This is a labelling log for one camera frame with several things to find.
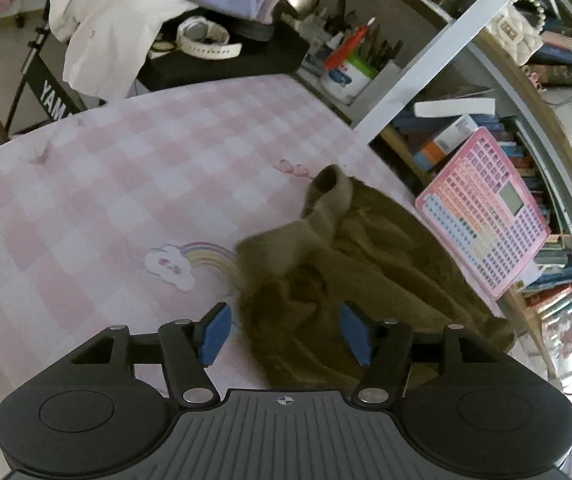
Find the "olive brown garment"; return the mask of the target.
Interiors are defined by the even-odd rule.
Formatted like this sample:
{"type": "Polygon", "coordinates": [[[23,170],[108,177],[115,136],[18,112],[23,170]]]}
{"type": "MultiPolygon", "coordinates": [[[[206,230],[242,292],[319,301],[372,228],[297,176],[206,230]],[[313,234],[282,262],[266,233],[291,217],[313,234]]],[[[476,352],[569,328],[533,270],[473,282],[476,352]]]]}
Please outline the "olive brown garment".
{"type": "Polygon", "coordinates": [[[434,235],[336,165],[311,182],[299,219],[246,238],[236,254],[241,327],[275,389],[355,389],[364,371],[340,330],[347,301],[419,333],[461,324],[500,351],[514,347],[509,322],[434,235]]]}

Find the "white garment pile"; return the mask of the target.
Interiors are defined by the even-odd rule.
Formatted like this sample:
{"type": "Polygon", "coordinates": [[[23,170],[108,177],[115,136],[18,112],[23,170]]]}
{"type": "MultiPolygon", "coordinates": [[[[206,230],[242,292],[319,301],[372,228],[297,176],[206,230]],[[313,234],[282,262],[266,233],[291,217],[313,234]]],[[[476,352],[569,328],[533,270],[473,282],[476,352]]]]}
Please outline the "white garment pile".
{"type": "Polygon", "coordinates": [[[50,0],[48,24],[67,45],[62,79],[106,102],[126,98],[162,25],[189,0],[50,0]]]}

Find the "pink toy keyboard tablet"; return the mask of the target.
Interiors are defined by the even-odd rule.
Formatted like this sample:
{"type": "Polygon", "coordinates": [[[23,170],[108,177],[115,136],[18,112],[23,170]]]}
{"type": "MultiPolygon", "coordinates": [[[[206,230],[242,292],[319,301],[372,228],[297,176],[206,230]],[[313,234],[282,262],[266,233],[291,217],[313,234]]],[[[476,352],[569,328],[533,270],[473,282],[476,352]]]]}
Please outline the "pink toy keyboard tablet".
{"type": "Polygon", "coordinates": [[[517,281],[550,234],[517,169],[485,128],[464,141],[415,206],[495,299],[517,281]]]}

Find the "white quilted handbag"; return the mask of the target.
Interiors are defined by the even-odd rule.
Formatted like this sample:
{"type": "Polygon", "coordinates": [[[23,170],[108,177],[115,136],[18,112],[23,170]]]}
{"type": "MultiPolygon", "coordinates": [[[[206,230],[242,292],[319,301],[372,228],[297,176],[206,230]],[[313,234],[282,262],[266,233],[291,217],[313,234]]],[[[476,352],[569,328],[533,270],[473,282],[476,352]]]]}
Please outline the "white quilted handbag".
{"type": "Polygon", "coordinates": [[[503,6],[485,25],[485,30],[518,66],[523,66],[544,45],[540,34],[545,21],[545,8],[540,0],[510,0],[510,3],[503,6]],[[518,2],[532,6],[537,18],[535,25],[531,25],[514,6],[518,2]]]}

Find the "white shelf post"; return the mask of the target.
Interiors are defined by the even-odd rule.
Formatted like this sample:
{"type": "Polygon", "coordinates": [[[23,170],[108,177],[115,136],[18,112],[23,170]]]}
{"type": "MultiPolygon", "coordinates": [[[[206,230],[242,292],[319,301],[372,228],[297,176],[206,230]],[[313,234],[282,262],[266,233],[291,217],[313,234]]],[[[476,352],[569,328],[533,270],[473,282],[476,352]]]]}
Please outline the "white shelf post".
{"type": "Polygon", "coordinates": [[[351,127],[359,140],[371,142],[510,1],[476,0],[460,18],[449,18],[403,70],[382,70],[350,106],[351,127]]]}

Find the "pink checkered bed sheet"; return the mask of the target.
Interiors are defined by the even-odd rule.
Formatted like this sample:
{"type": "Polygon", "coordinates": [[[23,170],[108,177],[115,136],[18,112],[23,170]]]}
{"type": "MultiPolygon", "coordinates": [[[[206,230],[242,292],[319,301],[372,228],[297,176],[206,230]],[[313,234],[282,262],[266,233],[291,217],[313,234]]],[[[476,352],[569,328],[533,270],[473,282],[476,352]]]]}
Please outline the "pink checkered bed sheet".
{"type": "Polygon", "coordinates": [[[267,389],[241,327],[236,247],[299,219],[326,167],[418,218],[408,188],[286,76],[196,84],[95,108],[0,147],[0,367],[21,386],[110,326],[234,326],[216,388],[267,389]]]}

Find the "white plastic jar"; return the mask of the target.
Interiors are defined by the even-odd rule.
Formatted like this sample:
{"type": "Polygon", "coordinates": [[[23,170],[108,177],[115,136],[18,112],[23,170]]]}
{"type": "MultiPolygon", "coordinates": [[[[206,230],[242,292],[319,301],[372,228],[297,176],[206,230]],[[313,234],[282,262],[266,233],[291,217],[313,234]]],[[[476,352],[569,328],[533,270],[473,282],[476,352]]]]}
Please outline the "white plastic jar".
{"type": "Polygon", "coordinates": [[[338,68],[321,77],[322,89],[336,101],[350,105],[378,75],[371,64],[358,54],[351,54],[338,68]]]}

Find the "white book on top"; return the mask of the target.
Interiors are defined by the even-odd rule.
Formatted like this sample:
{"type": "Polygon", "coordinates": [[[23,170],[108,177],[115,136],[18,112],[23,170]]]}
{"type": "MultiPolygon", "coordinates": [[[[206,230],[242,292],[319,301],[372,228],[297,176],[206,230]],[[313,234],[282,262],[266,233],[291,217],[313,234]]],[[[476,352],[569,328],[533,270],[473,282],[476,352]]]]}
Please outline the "white book on top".
{"type": "Polygon", "coordinates": [[[413,112],[419,118],[444,118],[461,115],[494,115],[493,98],[461,98],[416,102],[413,112]]]}

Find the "black keyboard bag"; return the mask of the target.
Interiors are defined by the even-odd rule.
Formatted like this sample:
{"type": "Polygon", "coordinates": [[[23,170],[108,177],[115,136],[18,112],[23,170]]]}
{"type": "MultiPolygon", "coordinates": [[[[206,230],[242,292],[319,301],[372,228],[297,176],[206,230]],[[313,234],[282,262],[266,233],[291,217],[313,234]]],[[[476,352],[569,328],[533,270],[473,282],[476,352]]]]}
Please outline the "black keyboard bag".
{"type": "Polygon", "coordinates": [[[238,26],[243,24],[239,18],[204,8],[165,22],[160,29],[161,38],[175,40],[179,25],[191,16],[202,16],[222,25],[231,34],[231,41],[241,43],[240,54],[226,60],[203,60],[175,49],[160,58],[149,58],[137,75],[137,81],[147,90],[159,91],[240,77],[293,74],[299,70],[310,49],[307,40],[284,22],[274,24],[269,41],[257,41],[237,34],[238,26]]]}

